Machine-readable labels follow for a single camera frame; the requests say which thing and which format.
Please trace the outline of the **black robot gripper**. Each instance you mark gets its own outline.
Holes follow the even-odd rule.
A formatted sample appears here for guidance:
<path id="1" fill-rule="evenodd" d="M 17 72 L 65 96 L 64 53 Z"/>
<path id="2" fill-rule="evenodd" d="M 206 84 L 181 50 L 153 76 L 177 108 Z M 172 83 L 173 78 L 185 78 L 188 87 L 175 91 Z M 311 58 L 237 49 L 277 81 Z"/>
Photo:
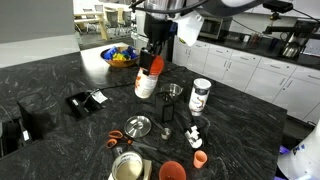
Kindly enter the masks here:
<path id="1" fill-rule="evenodd" d="M 140 51 L 139 66 L 144 72 L 151 71 L 151 65 L 157 55 L 161 54 L 163 44 L 174 34 L 174 23 L 171 20 L 159 20 L 147 14 L 144 32 L 148 43 Z"/>

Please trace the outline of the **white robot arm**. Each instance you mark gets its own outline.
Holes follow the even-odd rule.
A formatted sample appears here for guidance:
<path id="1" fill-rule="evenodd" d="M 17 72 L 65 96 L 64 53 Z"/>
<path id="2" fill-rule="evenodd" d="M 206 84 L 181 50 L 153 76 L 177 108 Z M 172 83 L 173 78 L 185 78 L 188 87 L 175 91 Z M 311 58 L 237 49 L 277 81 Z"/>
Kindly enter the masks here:
<path id="1" fill-rule="evenodd" d="M 215 17 L 229 17 L 243 13 L 269 0 L 132 0 L 129 8 L 145 12 L 144 33 L 148 43 L 142 48 L 139 66 L 149 75 L 151 66 L 161 54 L 163 44 L 182 30 L 179 18 L 192 18 L 187 25 L 202 26 L 195 16 L 208 14 Z"/>

